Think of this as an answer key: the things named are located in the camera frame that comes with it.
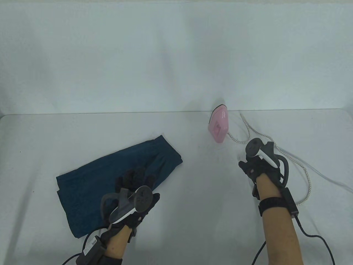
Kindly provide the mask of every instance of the dark teal fabric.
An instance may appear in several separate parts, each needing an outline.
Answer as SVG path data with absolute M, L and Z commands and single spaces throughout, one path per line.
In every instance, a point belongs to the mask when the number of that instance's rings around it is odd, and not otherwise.
M 115 179 L 127 170 L 144 167 L 145 176 L 155 174 L 155 189 L 182 162 L 181 156 L 161 135 L 56 177 L 59 199 L 71 232 L 79 238 L 104 225 L 101 198 L 115 192 Z

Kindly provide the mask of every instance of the table surface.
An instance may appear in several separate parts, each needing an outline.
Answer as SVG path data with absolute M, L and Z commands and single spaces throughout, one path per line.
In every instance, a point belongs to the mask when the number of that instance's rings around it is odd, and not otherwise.
M 353 187 L 353 121 L 343 110 L 245 111 L 258 131 L 328 177 Z M 5 116 L 0 121 L 0 264 L 62 264 L 80 252 L 56 194 L 55 177 L 162 134 L 183 163 L 156 189 L 161 199 L 138 227 L 124 264 L 250 264 L 264 241 L 258 202 L 237 163 L 245 145 L 217 144 L 210 112 Z M 246 129 L 238 112 L 229 130 Z M 295 201 L 308 184 L 289 163 Z M 353 259 L 353 195 L 309 170 L 299 207 L 307 233 L 328 242 L 337 264 Z M 294 224 L 305 264 L 330 264 L 321 240 Z M 267 264 L 266 249 L 257 264 Z

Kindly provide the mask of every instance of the black wrist strap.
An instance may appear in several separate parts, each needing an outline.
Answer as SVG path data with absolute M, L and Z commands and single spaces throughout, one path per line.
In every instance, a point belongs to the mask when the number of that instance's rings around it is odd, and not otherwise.
M 279 198 L 279 197 L 270 197 L 270 198 L 264 199 L 259 203 L 260 216 L 262 216 L 264 211 L 273 207 L 287 208 L 287 203 L 283 198 Z

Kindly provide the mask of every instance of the hand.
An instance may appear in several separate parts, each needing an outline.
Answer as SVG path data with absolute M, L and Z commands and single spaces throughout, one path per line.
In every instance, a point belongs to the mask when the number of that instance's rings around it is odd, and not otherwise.
M 145 176 L 145 169 L 139 168 L 136 171 L 135 170 L 129 170 L 127 171 L 122 178 L 116 179 L 115 183 L 115 191 L 116 193 L 119 193 L 121 188 L 129 189 L 132 193 L 135 192 L 139 187 L 146 185 L 153 189 L 154 184 L 156 183 L 156 176 L 154 175 L 149 175 L 146 178 Z M 150 207 L 142 212 L 134 212 L 133 214 L 129 215 L 122 221 L 120 221 L 118 224 L 124 224 L 127 225 L 129 228 L 136 228 L 145 218 L 145 216 L 148 214 L 148 212 L 156 205 L 156 203 L 159 201 L 160 194 L 155 193 L 153 194 L 153 199 Z
M 281 183 L 281 178 L 283 175 L 279 168 L 274 168 L 264 159 L 259 156 L 246 157 L 247 162 L 239 161 L 239 167 L 244 171 L 245 174 L 256 184 L 256 179 L 265 173 L 271 182 L 275 184 L 278 188 L 284 188 L 285 185 Z
M 149 175 L 145 178 L 144 173 L 145 169 L 139 168 L 137 170 L 129 170 L 124 174 L 123 177 L 117 178 L 115 181 L 116 193 L 120 193 L 121 188 L 128 189 L 131 191 L 131 193 L 134 193 L 139 187 L 143 185 L 146 185 L 152 189 L 156 182 L 156 176 Z M 127 226 L 132 229 L 130 238 L 128 239 L 129 242 L 131 237 L 136 235 L 136 227 L 142 222 L 148 212 L 156 205 L 156 203 L 159 201 L 159 198 L 159 193 L 153 194 L 152 203 L 146 211 L 141 213 L 134 212 L 133 214 L 121 220 L 120 222 L 112 224 L 110 229 L 101 235 L 102 242 L 107 243 L 109 239 L 118 234 L 118 232 L 120 232 L 124 226 Z M 118 206 L 118 204 L 119 201 L 115 200 L 108 207 L 110 211 L 104 214 L 104 220 L 108 225 L 110 225 L 110 223 L 108 222 L 109 215 Z

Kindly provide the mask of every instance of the person's right hand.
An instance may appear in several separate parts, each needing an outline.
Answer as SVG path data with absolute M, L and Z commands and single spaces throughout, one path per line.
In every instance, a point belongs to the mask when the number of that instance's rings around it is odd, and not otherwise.
M 256 184 L 257 177 L 265 173 L 278 188 L 284 188 L 281 183 L 283 175 L 279 168 L 274 168 L 258 155 L 255 157 L 247 156 L 246 161 L 239 161 L 238 165 L 254 184 Z

